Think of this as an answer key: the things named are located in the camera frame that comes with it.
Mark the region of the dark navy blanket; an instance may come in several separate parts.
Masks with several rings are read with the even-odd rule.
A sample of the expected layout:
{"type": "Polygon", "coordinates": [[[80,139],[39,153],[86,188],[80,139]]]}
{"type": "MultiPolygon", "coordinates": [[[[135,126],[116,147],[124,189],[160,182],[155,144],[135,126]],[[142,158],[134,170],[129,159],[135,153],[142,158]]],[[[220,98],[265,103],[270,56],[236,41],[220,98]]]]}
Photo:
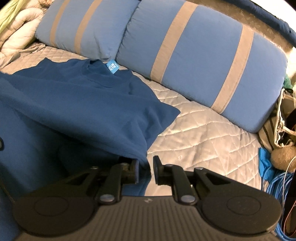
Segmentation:
{"type": "Polygon", "coordinates": [[[258,4],[249,0],[224,0],[227,3],[233,4],[248,13],[253,14],[256,18],[266,23],[268,26],[279,32],[290,44],[295,47],[295,31],[289,26],[287,22],[279,19],[271,14],[258,4]]]}

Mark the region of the right blue striped pillow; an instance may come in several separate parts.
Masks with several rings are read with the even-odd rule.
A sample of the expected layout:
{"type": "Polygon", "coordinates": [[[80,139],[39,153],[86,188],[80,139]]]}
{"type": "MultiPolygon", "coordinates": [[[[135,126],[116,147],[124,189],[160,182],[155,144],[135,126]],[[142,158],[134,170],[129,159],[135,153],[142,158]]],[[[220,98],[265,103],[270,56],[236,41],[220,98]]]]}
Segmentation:
{"type": "Polygon", "coordinates": [[[116,59],[251,133],[270,115],[287,67],[250,27],[188,1],[141,1],[116,59]]]}

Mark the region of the blue striped pillow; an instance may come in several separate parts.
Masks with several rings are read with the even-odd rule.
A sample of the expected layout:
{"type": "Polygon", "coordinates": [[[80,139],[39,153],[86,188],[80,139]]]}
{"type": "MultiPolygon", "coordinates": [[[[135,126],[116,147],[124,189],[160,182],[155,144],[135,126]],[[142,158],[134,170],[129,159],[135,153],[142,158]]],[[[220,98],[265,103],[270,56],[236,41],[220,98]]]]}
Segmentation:
{"type": "Polygon", "coordinates": [[[287,67],[250,27],[188,1],[141,1],[116,59],[251,133],[270,115],[287,67]]]}
{"type": "Polygon", "coordinates": [[[35,37],[47,46],[90,59],[116,58],[139,1],[53,1],[35,37]]]}

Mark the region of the light green cloth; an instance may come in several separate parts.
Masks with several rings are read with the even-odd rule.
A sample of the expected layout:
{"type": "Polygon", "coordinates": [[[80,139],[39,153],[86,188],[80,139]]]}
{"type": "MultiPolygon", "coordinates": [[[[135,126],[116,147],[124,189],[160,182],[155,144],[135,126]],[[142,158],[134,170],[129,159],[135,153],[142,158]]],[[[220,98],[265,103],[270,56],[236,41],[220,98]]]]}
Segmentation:
{"type": "Polygon", "coordinates": [[[17,15],[21,8],[28,2],[29,0],[11,0],[1,9],[1,33],[17,15]]]}

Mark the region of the dark blue fleece sweatshirt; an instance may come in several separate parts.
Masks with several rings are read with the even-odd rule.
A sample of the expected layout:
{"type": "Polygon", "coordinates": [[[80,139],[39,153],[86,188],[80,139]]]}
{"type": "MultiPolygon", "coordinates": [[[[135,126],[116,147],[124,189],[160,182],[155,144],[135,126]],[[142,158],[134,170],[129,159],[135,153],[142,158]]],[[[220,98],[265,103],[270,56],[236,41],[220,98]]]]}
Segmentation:
{"type": "Polygon", "coordinates": [[[179,113],[130,70],[100,60],[1,73],[1,240],[19,233],[11,208],[20,196],[120,157],[139,161],[139,183],[123,193],[143,196],[147,151],[179,113]]]}

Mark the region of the left blue striped pillow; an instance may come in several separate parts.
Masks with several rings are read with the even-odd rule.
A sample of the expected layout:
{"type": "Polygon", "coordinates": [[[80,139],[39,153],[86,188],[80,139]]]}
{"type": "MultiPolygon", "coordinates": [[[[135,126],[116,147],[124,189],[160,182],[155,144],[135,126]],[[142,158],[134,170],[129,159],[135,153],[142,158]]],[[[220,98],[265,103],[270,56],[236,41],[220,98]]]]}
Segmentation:
{"type": "Polygon", "coordinates": [[[53,1],[35,37],[47,46],[90,59],[116,58],[139,1],[53,1]]]}

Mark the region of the grey quilted bed cover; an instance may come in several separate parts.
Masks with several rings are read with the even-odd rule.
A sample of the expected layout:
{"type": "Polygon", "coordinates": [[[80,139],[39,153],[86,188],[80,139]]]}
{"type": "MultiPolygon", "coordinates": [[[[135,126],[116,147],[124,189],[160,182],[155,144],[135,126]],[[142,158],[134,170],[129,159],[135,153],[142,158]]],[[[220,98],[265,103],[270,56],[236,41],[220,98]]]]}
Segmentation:
{"type": "MultiPolygon", "coordinates": [[[[34,67],[44,59],[62,63],[71,59],[87,58],[69,52],[56,58],[51,54],[51,48],[44,47],[12,61],[1,69],[1,73],[14,74],[34,67]]],[[[160,196],[170,193],[168,187],[155,184],[152,170],[152,158],[155,155],[159,156],[164,164],[179,165],[187,171],[200,166],[251,187],[261,187],[258,172],[260,144],[255,134],[239,128],[213,110],[185,99],[177,92],[132,73],[143,81],[161,102],[180,111],[172,124],[158,135],[147,151],[151,180],[144,195],[160,196]]]]}

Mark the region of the beige rolled comforter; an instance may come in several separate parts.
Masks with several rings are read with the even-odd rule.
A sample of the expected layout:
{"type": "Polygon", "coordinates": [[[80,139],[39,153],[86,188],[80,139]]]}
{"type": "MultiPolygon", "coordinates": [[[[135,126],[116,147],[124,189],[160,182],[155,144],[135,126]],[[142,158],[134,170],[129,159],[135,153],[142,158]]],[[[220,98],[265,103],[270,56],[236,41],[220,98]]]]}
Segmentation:
{"type": "Polygon", "coordinates": [[[1,33],[1,69],[20,57],[37,52],[45,44],[35,42],[35,33],[53,1],[26,3],[1,33]]]}

